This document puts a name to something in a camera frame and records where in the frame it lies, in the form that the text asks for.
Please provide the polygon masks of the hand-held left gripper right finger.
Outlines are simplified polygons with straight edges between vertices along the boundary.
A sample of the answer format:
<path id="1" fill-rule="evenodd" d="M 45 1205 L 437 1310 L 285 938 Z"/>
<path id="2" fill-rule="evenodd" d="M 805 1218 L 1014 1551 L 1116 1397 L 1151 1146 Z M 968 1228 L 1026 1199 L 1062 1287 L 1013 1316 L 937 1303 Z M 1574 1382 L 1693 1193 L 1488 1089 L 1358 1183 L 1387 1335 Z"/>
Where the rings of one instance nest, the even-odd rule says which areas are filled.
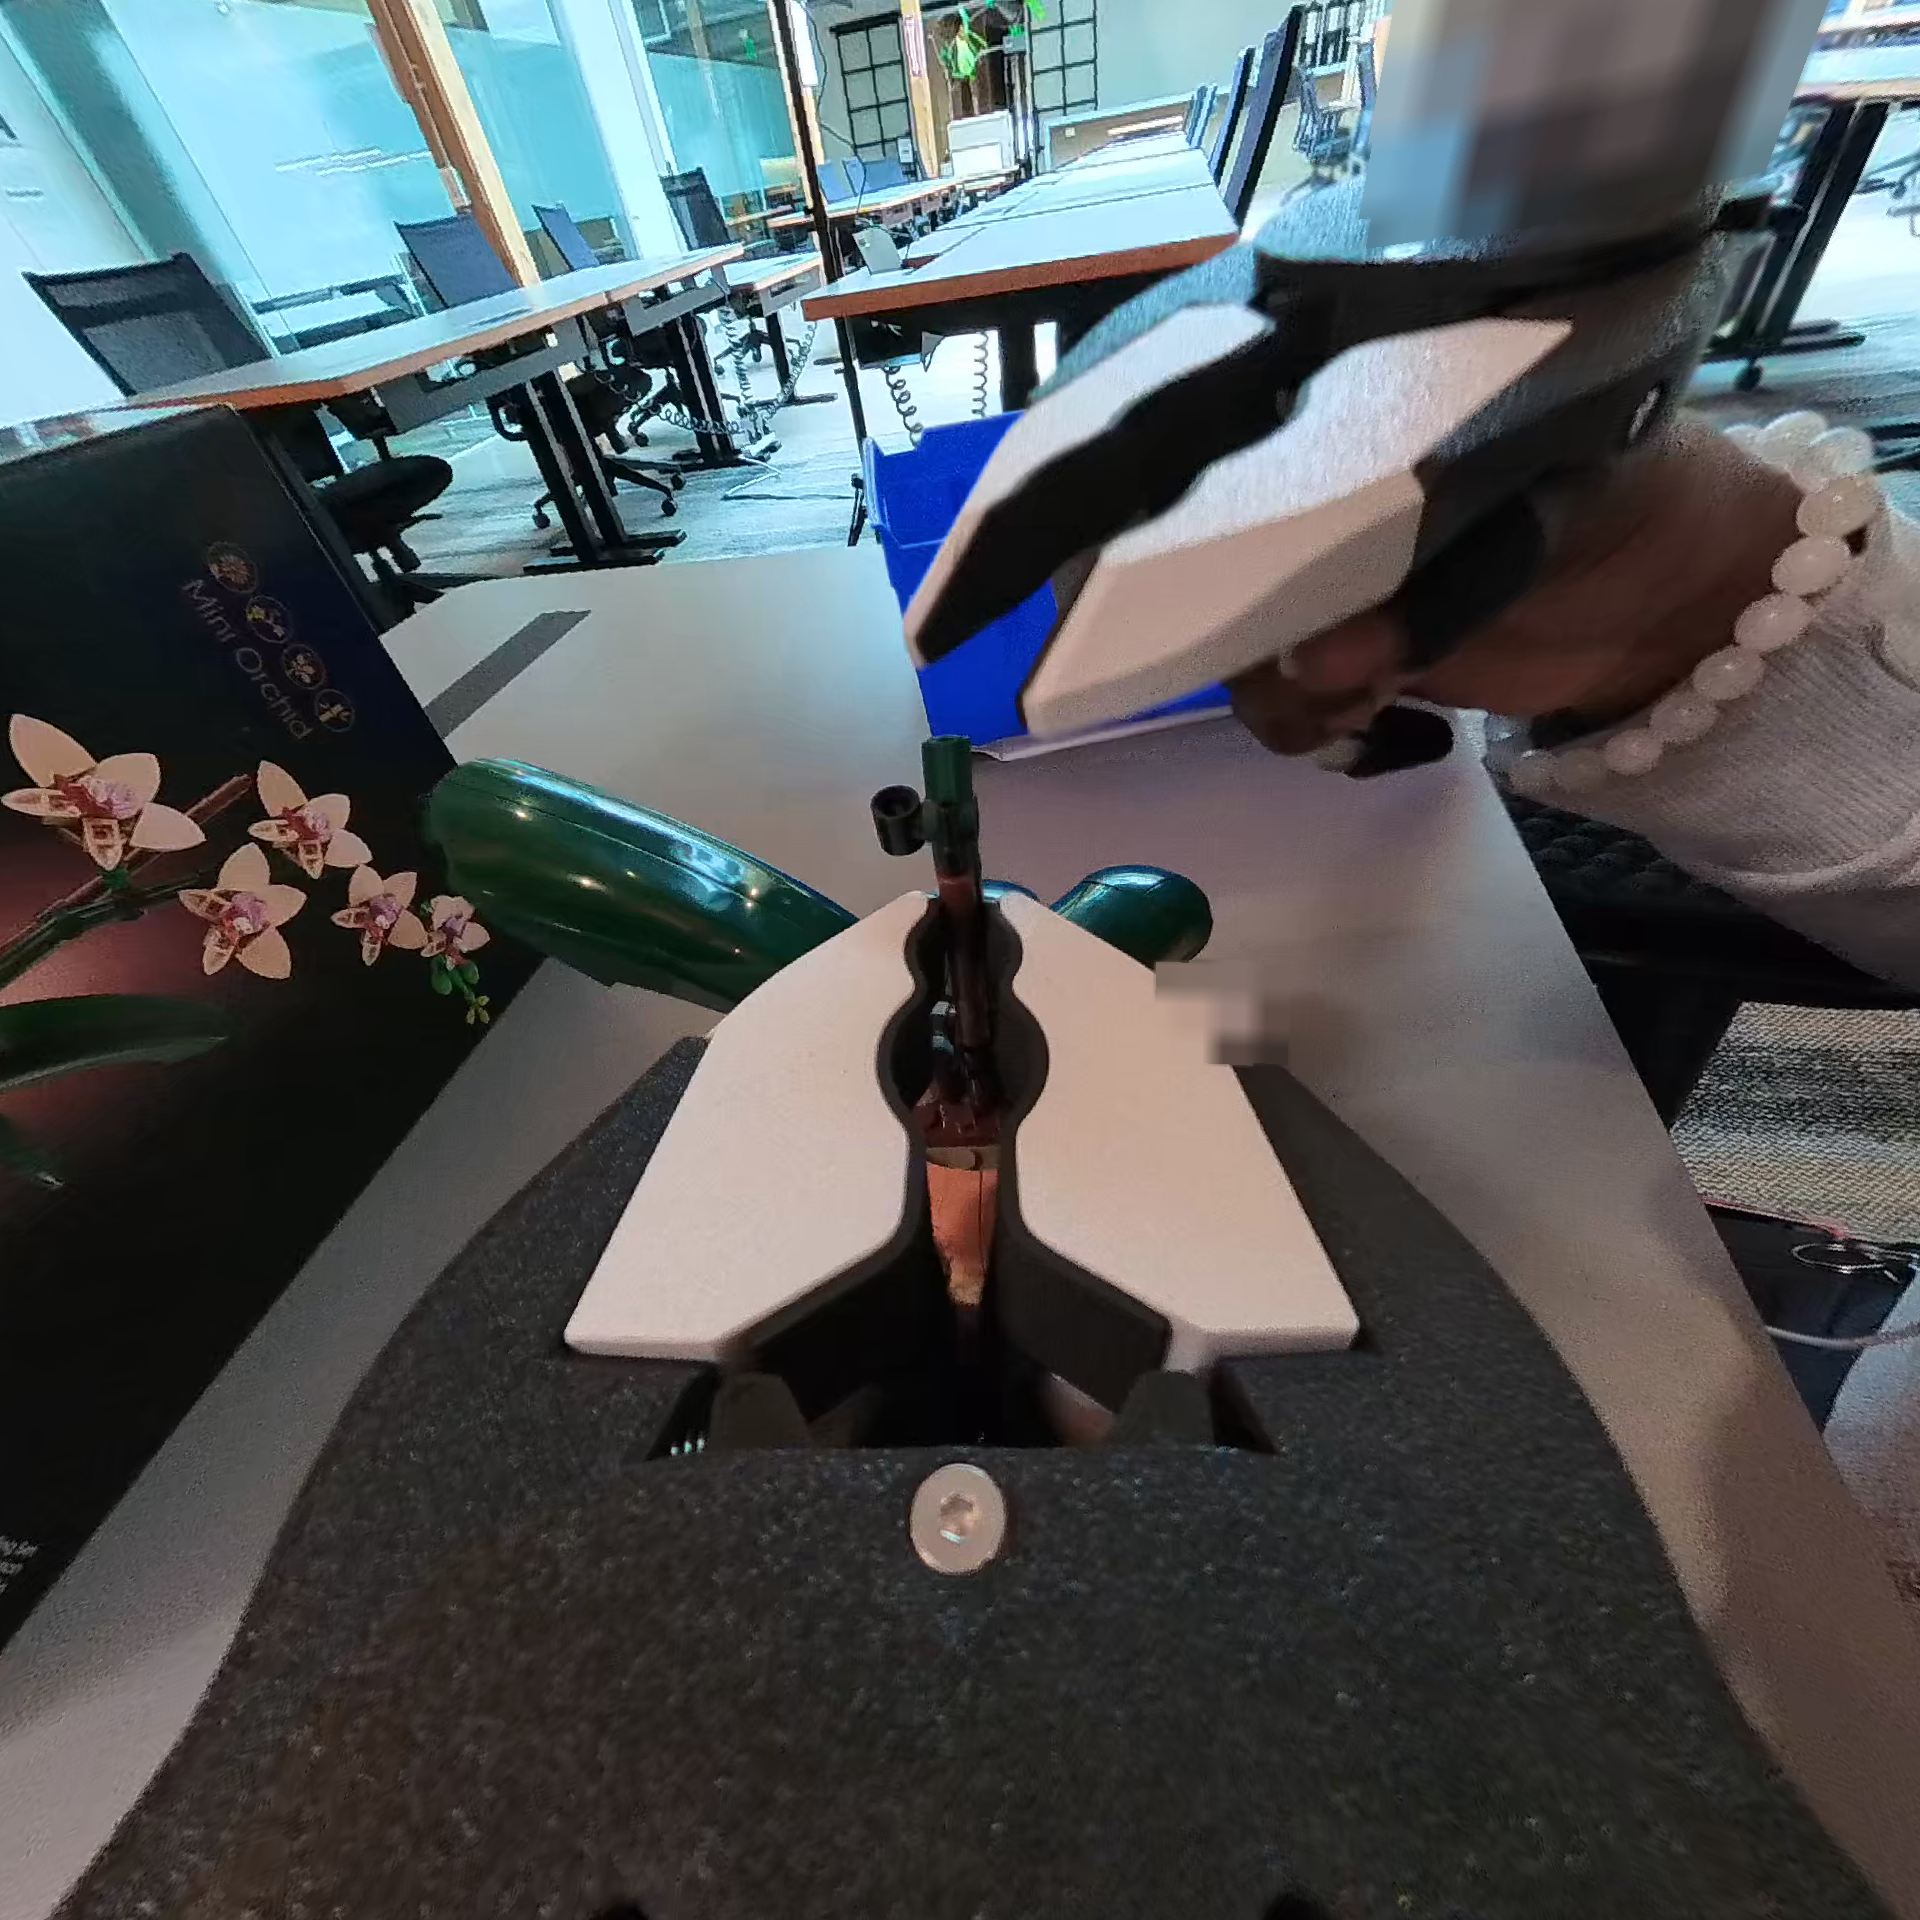
<path id="1" fill-rule="evenodd" d="M 1038 900 L 995 912 L 1005 1342 L 1047 1373 L 1344 1353 L 1358 1310 L 1237 1070 L 1145 964 Z"/>

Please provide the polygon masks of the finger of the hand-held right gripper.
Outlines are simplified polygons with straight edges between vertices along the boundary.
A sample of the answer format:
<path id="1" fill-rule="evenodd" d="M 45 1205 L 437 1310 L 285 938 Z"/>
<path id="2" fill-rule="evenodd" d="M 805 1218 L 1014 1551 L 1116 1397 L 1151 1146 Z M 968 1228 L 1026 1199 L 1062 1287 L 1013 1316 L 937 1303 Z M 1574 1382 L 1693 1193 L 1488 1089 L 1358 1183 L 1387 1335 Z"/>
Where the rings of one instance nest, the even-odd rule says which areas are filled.
<path id="1" fill-rule="evenodd" d="M 1510 496 L 1524 400 L 1572 320 L 1460 320 L 1314 371 L 1290 420 L 1110 540 L 1021 694 L 1030 735 L 1148 710 L 1387 602 Z"/>
<path id="2" fill-rule="evenodd" d="M 918 667 L 1060 570 L 1166 516 L 1296 405 L 1296 340 L 1262 308 L 1116 308 L 1062 357 L 972 485 L 904 614 Z"/>

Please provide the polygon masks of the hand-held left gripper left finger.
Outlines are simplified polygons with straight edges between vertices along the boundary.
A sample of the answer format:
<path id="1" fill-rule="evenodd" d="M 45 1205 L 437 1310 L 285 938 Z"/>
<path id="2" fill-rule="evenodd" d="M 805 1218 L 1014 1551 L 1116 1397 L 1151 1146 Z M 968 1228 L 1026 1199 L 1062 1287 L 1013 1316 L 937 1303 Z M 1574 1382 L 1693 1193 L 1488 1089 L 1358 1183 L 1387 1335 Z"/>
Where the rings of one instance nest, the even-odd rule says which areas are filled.
<path id="1" fill-rule="evenodd" d="M 719 1019 L 564 1327 L 584 1356 L 731 1362 L 853 1299 L 937 1311 L 926 1160 L 883 1068 L 923 986 L 913 890 Z"/>

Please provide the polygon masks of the green toy brick plant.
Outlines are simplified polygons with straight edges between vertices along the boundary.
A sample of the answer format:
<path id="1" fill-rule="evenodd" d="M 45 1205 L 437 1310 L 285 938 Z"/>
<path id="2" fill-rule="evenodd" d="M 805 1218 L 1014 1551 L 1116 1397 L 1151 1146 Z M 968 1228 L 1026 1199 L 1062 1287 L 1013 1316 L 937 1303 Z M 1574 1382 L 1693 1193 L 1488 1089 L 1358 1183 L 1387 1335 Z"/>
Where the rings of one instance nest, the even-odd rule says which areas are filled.
<path id="1" fill-rule="evenodd" d="M 980 1307 L 995 1226 L 1001 1089 L 994 1066 L 988 908 L 972 746 L 923 744 L 923 788 L 873 796 L 882 853 L 933 867 L 931 999 L 907 1024 L 909 1096 L 927 1162 L 933 1242 L 959 1307 Z M 428 839 L 482 921 L 606 986 L 729 1011 L 854 925 L 851 908 L 731 844 L 513 760 L 449 773 Z"/>

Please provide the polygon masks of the person's right forearm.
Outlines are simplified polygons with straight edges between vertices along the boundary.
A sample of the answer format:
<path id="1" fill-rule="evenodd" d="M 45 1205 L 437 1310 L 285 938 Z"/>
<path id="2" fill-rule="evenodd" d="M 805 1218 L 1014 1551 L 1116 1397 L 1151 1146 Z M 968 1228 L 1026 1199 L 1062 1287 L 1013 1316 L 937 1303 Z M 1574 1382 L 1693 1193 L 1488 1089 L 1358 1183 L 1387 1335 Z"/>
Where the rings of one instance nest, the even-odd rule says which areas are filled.
<path id="1" fill-rule="evenodd" d="M 1649 839 L 1672 862 L 1892 986 L 1918 980 L 1916 523 L 1881 502 L 1837 588 L 1786 644 L 1734 636 L 1616 723 L 1504 719 L 1559 763 L 1629 729 L 1658 757 L 1532 790 Z"/>

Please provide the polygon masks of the wood-edged office desk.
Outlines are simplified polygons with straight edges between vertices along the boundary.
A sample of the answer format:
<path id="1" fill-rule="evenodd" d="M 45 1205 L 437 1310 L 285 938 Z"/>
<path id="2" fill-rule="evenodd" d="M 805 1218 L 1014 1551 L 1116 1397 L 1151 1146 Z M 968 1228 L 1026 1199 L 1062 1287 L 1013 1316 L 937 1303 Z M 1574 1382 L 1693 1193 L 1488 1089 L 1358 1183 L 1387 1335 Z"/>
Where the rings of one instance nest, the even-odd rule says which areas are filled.
<path id="1" fill-rule="evenodd" d="M 1241 222 L 1203 151 L 1178 136 L 1100 151 L 916 242 L 893 272 L 861 268 L 802 302 L 806 320 L 921 334 L 990 332 L 999 407 L 1036 387 L 1038 330 L 1066 350 L 1153 281 L 1237 246 Z"/>
<path id="2" fill-rule="evenodd" d="M 1847 320 L 1805 317 L 1803 308 L 1841 218 L 1869 179 L 1881 138 L 1899 110 L 1916 109 L 1914 79 L 1813 85 L 1795 95 L 1790 129 L 1808 138 L 1793 150 L 1787 191 L 1763 217 L 1760 248 L 1736 278 L 1704 367 L 1734 369 L 1734 393 L 1756 396 L 1772 363 L 1798 363 L 1866 346 Z"/>
<path id="3" fill-rule="evenodd" d="M 645 378 L 637 422 L 664 422 L 693 446 L 683 468 L 760 468 L 780 448 L 777 420 L 800 393 L 818 327 L 800 306 L 828 276 L 813 251 L 746 259 L 719 248 L 662 259 L 643 284 L 640 264 L 622 262 L 622 295 L 608 320 L 613 369 Z"/>
<path id="4" fill-rule="evenodd" d="M 648 564 L 624 525 L 564 369 L 589 340 L 583 316 L 635 288 L 630 266 L 578 270 L 540 286 L 467 302 L 398 327 L 198 374 L 121 402 L 130 411 L 227 405 L 285 442 L 292 420 L 328 409 L 359 438 L 407 434 L 464 405 L 510 396 L 564 525 L 570 556 L 536 570 Z"/>

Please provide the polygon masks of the grey desk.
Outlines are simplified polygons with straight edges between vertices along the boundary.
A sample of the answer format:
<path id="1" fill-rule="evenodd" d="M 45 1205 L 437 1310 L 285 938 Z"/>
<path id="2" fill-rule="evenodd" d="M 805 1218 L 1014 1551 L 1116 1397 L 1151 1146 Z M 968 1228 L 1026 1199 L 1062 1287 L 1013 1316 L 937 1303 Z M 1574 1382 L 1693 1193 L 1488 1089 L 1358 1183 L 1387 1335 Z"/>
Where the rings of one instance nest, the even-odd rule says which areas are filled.
<path id="1" fill-rule="evenodd" d="M 873 548 L 459 588 L 398 639 L 452 693 L 536 611 L 584 617 L 453 734 L 889 897 L 866 791 L 926 713 Z M 1725 1676 L 1808 1790 L 1916 1801 L 1897 1583 L 1706 1224 L 1474 753 L 1344 782 L 1197 723 L 990 767 L 990 865 L 1201 884 L 1287 1061 L 1491 1260 L 1637 1480 Z M 658 996 L 543 971 L 4 1650 L 4 1916 L 104 1844 L 218 1669 L 326 1431 L 420 1292 L 679 1037 Z"/>

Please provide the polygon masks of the person's right hand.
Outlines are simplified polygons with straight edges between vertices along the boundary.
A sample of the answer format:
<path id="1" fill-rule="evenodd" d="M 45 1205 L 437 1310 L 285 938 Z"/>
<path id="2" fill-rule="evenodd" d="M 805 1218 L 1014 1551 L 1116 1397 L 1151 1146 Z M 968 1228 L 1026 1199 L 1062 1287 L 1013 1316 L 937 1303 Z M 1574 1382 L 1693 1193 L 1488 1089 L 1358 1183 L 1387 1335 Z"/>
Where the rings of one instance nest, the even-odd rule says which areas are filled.
<path id="1" fill-rule="evenodd" d="M 1516 722 L 1622 722 L 1687 680 L 1772 588 L 1799 494 L 1682 418 L 1656 448 L 1549 502 L 1547 570 L 1437 666 L 1414 667 L 1403 616 L 1380 607 L 1241 673 L 1233 710 L 1280 757 L 1309 757 L 1410 699 Z"/>

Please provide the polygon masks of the large blue plastic bin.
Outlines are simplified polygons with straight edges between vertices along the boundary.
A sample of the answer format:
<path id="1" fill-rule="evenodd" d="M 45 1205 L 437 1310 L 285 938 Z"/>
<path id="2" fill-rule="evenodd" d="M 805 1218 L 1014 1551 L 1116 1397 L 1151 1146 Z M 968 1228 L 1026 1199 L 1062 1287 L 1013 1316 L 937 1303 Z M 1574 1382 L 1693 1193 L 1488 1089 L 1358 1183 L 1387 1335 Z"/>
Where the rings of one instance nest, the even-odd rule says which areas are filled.
<path id="1" fill-rule="evenodd" d="M 999 413 L 930 426 L 923 441 L 907 451 L 886 451 L 876 441 L 864 444 L 870 519 L 901 607 L 909 607 L 923 587 L 972 485 L 1018 420 L 1021 413 Z M 945 660 L 918 667 L 930 731 L 964 735 L 978 753 L 995 758 L 1021 758 L 1230 715 L 1227 690 L 1209 686 L 1186 699 L 1141 709 L 1110 728 L 1081 729 L 1032 746 L 1021 716 L 1021 687 L 1057 617 L 1053 588 L 1044 584 Z"/>

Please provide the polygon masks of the black computer monitor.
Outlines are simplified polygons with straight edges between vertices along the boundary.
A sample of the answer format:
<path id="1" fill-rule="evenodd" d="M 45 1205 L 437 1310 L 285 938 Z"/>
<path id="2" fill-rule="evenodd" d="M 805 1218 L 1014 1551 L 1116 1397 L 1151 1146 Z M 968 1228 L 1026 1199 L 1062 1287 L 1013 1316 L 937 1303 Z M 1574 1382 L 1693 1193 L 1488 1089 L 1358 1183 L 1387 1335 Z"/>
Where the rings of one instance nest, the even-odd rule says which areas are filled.
<path id="1" fill-rule="evenodd" d="M 1290 4 L 1260 46 L 1247 46 L 1227 81 L 1208 167 L 1228 214 L 1243 224 L 1275 148 L 1289 84 L 1296 81 L 1307 4 Z"/>

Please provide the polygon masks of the black mesh office chair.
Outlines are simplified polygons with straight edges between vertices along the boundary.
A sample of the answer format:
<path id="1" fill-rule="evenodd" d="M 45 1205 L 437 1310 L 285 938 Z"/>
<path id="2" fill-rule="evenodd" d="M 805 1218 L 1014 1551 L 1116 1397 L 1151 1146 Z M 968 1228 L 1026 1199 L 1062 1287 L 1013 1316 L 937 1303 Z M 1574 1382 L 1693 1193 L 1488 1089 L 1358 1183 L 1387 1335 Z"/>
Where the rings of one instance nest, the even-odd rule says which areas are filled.
<path id="1" fill-rule="evenodd" d="M 756 234 L 740 234 L 729 227 L 700 167 L 687 173 L 664 173 L 659 186 L 688 248 L 739 246 L 742 251 L 731 268 L 740 274 L 746 272 L 749 259 L 767 258 L 772 254 L 767 244 L 756 242 Z M 749 320 L 749 313 L 756 313 L 755 320 L 749 320 L 749 332 L 745 334 L 746 346 L 737 350 L 737 354 L 742 355 L 750 351 L 755 360 L 760 360 L 766 351 L 772 351 L 773 367 L 780 378 L 785 381 L 792 371 L 792 360 L 780 320 L 763 313 L 755 306 L 760 297 L 749 293 L 746 278 L 731 278 L 729 284 L 737 295 L 737 313 L 745 320 Z"/>
<path id="2" fill-rule="evenodd" d="M 26 282 L 130 400 L 268 357 L 262 334 L 188 254 L 135 266 L 26 272 Z M 310 485 L 347 548 L 372 566 L 375 584 L 400 614 L 441 596 L 441 588 L 422 578 L 407 533 L 433 517 L 452 488 L 453 468 L 445 459 L 398 455 L 390 438 L 377 434 L 375 459 L 350 468 L 315 403 L 253 422 Z"/>
<path id="3" fill-rule="evenodd" d="M 398 222 L 398 239 L 434 310 L 445 311 L 520 290 L 513 272 L 494 254 L 473 213 Z M 580 317 L 580 329 L 589 340 L 589 360 L 578 371 L 564 374 L 564 390 L 594 448 L 604 477 L 609 488 L 627 483 L 659 492 L 664 516 L 675 516 L 678 492 L 684 491 L 679 469 L 635 457 L 645 434 L 627 420 L 653 395 L 637 336 L 611 310 L 589 311 Z"/>

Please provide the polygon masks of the dark orchid toy box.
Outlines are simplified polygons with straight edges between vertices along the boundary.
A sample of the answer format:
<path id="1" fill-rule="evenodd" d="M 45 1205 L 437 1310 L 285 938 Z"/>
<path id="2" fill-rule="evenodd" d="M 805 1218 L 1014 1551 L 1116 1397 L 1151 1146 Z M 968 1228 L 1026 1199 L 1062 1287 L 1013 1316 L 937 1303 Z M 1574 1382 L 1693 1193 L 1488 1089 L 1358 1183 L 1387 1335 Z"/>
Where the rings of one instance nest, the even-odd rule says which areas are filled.
<path id="1" fill-rule="evenodd" d="M 2 1634 L 534 956 L 317 499 L 225 407 L 4 459 Z"/>

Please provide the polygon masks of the wooden door frame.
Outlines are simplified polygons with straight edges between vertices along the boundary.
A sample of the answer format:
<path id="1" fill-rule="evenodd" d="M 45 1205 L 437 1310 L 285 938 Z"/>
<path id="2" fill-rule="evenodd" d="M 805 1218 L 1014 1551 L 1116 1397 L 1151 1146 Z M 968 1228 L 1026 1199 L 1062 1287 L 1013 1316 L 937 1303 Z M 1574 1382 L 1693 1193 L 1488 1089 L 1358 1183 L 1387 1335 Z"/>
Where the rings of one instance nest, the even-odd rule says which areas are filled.
<path id="1" fill-rule="evenodd" d="M 372 36 L 400 95 L 420 125 L 455 210 L 475 214 L 499 262 L 520 286 L 540 268 L 526 244 L 492 143 L 445 21 L 433 3 L 371 3 Z"/>

